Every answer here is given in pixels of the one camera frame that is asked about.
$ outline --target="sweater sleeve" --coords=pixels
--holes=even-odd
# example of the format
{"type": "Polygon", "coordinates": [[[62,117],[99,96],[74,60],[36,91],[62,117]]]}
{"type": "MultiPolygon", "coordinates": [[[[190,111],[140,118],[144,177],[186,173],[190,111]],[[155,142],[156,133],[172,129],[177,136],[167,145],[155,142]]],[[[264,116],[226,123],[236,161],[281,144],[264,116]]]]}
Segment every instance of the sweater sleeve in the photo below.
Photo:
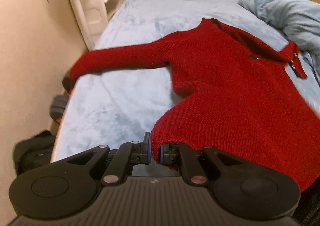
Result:
{"type": "Polygon", "coordinates": [[[168,53],[175,48],[172,34],[157,41],[88,51],[70,70],[70,85],[87,73],[120,68],[159,68],[168,63],[168,53]]]}

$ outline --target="crumpled blanket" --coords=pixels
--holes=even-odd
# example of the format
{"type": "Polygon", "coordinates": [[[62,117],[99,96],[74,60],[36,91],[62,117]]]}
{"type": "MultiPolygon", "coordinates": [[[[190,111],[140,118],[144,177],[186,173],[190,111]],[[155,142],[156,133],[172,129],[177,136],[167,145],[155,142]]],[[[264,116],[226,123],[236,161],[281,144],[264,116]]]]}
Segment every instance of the crumpled blanket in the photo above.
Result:
{"type": "Polygon", "coordinates": [[[296,42],[320,85],[320,4],[309,0],[239,0],[238,4],[296,42]]]}

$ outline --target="ribbed knit fabric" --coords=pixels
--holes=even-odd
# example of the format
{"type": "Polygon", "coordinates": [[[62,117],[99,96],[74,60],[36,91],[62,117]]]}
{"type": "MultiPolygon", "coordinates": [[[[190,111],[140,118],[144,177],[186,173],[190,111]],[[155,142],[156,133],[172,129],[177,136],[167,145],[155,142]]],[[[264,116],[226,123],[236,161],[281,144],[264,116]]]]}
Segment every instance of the ribbed knit fabric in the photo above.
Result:
{"type": "Polygon", "coordinates": [[[320,120],[284,70],[307,76],[289,42],[277,52],[216,19],[142,45],[96,50],[72,67],[70,80],[94,71],[171,64],[173,90],[185,97],[155,124],[153,157],[164,142],[212,145],[283,172],[305,190],[320,172],[320,120]]]}

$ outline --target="bed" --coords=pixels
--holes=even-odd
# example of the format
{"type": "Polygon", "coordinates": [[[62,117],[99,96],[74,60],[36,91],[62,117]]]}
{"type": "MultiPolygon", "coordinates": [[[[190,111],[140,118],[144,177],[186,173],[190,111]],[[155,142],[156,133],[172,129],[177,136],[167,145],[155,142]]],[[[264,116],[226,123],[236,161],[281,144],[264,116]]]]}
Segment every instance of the bed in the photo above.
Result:
{"type": "MultiPolygon", "coordinates": [[[[141,44],[178,30],[196,27],[204,18],[241,28],[276,50],[287,44],[275,28],[241,7],[238,0],[126,0],[95,48],[141,44]]],[[[320,87],[306,57],[300,60],[307,80],[287,74],[309,106],[320,116],[320,87]]],[[[172,92],[170,68],[116,70],[82,76],[68,103],[52,161],[100,144],[116,149],[141,141],[146,131],[180,98],[172,92]]],[[[149,168],[148,174],[158,173],[149,168]]]]}

